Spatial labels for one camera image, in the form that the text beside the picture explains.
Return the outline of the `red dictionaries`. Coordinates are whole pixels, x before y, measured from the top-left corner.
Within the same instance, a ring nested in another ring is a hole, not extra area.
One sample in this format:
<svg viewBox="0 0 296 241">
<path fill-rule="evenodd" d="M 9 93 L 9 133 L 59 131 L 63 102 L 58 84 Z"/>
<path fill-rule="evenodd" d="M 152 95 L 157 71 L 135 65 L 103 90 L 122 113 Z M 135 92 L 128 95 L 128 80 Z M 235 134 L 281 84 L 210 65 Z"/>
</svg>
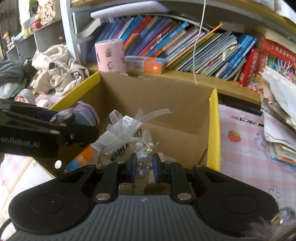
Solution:
<svg viewBox="0 0 296 241">
<path fill-rule="evenodd" d="M 260 74 L 266 66 L 293 81 L 295 79 L 295 44 L 287 47 L 259 36 L 256 46 L 246 56 L 246 62 L 238 77 L 239 85 L 247 87 L 255 81 L 256 75 Z"/>
</svg>

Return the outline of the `grey toy car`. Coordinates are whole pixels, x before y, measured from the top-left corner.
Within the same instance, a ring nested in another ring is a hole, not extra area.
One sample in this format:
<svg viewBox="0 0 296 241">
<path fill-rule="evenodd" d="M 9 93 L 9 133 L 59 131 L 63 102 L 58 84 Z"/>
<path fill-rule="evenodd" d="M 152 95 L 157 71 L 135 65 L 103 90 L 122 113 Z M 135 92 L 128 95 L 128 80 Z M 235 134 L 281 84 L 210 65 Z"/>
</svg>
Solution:
<svg viewBox="0 0 296 241">
<path fill-rule="evenodd" d="M 99 117 L 91 105 L 79 101 L 75 108 L 69 109 L 76 116 L 76 125 L 97 126 L 99 124 Z"/>
</svg>

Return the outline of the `beige crumpled hoodie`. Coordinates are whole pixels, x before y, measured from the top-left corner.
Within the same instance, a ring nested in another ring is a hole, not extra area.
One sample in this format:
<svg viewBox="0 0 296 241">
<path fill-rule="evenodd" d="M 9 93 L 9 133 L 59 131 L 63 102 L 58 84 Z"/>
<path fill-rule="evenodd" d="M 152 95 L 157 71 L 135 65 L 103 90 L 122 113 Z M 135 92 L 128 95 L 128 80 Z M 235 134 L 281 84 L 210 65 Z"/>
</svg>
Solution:
<svg viewBox="0 0 296 241">
<path fill-rule="evenodd" d="M 36 51 L 32 66 L 37 70 L 30 87 L 37 93 L 54 90 L 64 96 L 89 77 L 89 71 L 69 54 L 66 45 L 53 45 L 44 52 Z"/>
</svg>

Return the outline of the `row of leaning books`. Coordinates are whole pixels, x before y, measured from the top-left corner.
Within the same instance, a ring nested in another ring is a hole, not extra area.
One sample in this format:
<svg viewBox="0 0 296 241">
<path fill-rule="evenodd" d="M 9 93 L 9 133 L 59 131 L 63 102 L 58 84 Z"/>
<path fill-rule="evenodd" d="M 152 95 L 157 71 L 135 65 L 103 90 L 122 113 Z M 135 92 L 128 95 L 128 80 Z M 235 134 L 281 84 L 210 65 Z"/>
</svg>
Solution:
<svg viewBox="0 0 296 241">
<path fill-rule="evenodd" d="M 168 15 L 122 16 L 103 23 L 95 43 L 122 39 L 125 56 L 163 58 L 168 69 L 236 79 L 257 38 L 223 27 L 224 23 L 200 27 L 198 22 Z M 86 61 L 97 62 L 95 44 Z"/>
</svg>

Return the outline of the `pink cylindrical canister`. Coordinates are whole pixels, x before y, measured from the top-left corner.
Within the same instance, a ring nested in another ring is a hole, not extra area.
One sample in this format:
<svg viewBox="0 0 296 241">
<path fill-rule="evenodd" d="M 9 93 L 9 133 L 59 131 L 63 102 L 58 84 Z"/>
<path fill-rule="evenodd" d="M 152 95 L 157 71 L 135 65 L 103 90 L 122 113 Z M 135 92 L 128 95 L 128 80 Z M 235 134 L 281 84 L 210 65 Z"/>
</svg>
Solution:
<svg viewBox="0 0 296 241">
<path fill-rule="evenodd" d="M 122 39 L 103 40 L 95 43 L 99 72 L 126 73 Z"/>
</svg>

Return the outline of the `usmile box on shelf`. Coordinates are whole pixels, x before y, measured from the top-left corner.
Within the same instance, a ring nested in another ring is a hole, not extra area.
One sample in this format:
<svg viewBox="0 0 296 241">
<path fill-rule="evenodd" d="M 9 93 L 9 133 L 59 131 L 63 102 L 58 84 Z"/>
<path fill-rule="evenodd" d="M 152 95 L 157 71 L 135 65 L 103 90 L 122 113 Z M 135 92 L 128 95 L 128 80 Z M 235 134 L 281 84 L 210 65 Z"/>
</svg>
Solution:
<svg viewBox="0 0 296 241">
<path fill-rule="evenodd" d="M 125 56 L 128 71 L 162 74 L 165 69 L 165 59 L 146 56 Z"/>
</svg>

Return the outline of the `pig character standee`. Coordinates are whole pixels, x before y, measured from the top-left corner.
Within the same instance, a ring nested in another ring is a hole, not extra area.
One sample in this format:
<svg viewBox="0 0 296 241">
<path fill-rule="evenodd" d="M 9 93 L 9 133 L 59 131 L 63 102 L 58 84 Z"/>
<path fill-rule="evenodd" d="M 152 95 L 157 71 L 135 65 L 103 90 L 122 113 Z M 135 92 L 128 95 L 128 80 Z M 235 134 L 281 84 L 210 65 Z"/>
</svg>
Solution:
<svg viewBox="0 0 296 241">
<path fill-rule="evenodd" d="M 55 0 L 38 0 L 38 10 L 37 14 L 40 15 L 41 25 L 46 25 L 48 23 L 51 23 L 52 20 L 56 16 L 56 12 L 54 11 Z"/>
</svg>

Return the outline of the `pink plush pig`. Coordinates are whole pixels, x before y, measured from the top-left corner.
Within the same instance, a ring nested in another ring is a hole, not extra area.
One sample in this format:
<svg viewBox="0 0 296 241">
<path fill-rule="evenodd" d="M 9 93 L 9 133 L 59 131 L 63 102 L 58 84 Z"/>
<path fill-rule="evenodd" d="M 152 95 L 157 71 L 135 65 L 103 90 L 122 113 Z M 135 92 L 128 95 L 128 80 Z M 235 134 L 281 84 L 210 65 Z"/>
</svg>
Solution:
<svg viewBox="0 0 296 241">
<path fill-rule="evenodd" d="M 18 95 L 15 97 L 14 101 L 36 104 L 36 97 L 30 89 L 22 89 Z"/>
</svg>

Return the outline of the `usmile toothbrush box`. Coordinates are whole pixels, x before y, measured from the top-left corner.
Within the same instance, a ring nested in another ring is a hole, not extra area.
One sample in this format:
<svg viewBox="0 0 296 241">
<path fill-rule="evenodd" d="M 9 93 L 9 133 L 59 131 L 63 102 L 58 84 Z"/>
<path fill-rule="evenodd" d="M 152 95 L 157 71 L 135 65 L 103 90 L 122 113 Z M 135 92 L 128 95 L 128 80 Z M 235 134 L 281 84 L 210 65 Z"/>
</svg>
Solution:
<svg viewBox="0 0 296 241">
<path fill-rule="evenodd" d="M 140 117 L 122 116 L 117 111 L 109 115 L 111 123 L 106 131 L 76 156 L 66 170 L 72 172 L 85 165 L 102 167 L 110 162 L 126 161 L 133 152 L 132 144 L 142 136 L 142 123 Z"/>
</svg>

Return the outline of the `pink white desk mat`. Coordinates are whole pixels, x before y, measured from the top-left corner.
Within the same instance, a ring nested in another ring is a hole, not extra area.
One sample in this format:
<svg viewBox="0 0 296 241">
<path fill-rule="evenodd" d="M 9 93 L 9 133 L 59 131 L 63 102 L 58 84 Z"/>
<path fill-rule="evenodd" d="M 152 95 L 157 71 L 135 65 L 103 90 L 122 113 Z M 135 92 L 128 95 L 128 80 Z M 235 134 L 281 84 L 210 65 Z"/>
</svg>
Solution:
<svg viewBox="0 0 296 241">
<path fill-rule="evenodd" d="M 106 111 L 101 117 L 102 132 L 106 131 L 113 110 L 134 117 L 139 110 L 148 114 L 168 108 L 170 113 L 143 126 L 151 132 L 161 158 L 170 157 L 191 168 L 196 163 L 209 164 L 211 152 L 219 151 L 217 164 L 223 174 L 269 193 L 281 208 L 295 208 L 295 168 L 272 159 L 263 128 L 255 125 L 263 121 L 260 116 L 220 105 L 220 128 L 216 131 L 220 145 L 210 148 L 208 98 L 197 102 L 173 98 L 164 104 L 143 98 L 115 104 L 103 100 L 98 105 Z"/>
</svg>

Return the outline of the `stack of loose papers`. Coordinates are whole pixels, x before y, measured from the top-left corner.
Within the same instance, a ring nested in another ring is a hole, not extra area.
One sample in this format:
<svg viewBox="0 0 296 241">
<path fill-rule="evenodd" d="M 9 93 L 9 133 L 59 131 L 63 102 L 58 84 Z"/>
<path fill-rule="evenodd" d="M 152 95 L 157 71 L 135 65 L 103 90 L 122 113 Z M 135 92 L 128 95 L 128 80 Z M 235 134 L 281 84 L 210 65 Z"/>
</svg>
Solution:
<svg viewBox="0 0 296 241">
<path fill-rule="evenodd" d="M 261 112 L 271 158 L 295 168 L 295 82 L 264 68 Z"/>
</svg>

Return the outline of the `white desk lamp bar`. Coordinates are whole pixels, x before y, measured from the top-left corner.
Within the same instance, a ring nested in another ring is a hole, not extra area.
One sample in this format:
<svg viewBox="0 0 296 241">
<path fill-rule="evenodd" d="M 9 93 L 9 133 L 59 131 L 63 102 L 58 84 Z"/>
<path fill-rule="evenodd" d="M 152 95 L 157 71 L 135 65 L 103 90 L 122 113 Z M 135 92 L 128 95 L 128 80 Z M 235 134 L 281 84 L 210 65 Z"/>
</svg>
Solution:
<svg viewBox="0 0 296 241">
<path fill-rule="evenodd" d="M 135 3 L 112 6 L 91 13 L 93 19 L 97 18 L 117 18 L 128 15 L 138 15 L 146 13 L 168 13 L 170 10 L 158 1 L 140 1 Z"/>
</svg>

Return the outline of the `grey folded sweater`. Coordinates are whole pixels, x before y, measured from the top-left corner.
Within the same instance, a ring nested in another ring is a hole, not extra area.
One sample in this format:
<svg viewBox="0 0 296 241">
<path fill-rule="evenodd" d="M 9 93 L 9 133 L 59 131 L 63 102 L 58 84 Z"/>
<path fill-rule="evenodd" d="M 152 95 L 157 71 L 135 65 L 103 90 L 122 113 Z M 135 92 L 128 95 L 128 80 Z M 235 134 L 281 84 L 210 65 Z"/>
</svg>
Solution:
<svg viewBox="0 0 296 241">
<path fill-rule="evenodd" d="M 7 83 L 21 84 L 24 79 L 22 60 L 4 60 L 0 66 L 0 86 Z"/>
</svg>

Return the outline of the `pearl ribbon hair accessory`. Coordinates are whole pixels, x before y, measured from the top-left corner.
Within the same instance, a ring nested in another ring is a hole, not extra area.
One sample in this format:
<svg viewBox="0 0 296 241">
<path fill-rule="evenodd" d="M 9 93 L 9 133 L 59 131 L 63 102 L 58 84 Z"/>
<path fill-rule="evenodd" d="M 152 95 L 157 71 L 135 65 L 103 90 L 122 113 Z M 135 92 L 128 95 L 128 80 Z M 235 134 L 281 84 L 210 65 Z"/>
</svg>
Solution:
<svg viewBox="0 0 296 241">
<path fill-rule="evenodd" d="M 155 150 L 155 144 L 152 142 L 152 135 L 150 131 L 143 129 L 143 125 L 158 116 L 169 114 L 169 113 L 170 113 L 170 110 L 168 108 L 156 110 L 148 114 L 144 114 L 144 112 L 141 109 L 139 109 L 137 111 L 137 114 L 135 115 L 140 117 L 139 121 L 142 123 L 142 136 L 132 144 L 132 146 L 134 147 L 134 150 L 133 152 L 131 152 L 131 153 L 136 153 L 137 155 L 136 177 L 138 178 L 144 178 L 150 175 L 152 170 L 152 155 L 154 154 L 154 150 Z"/>
</svg>

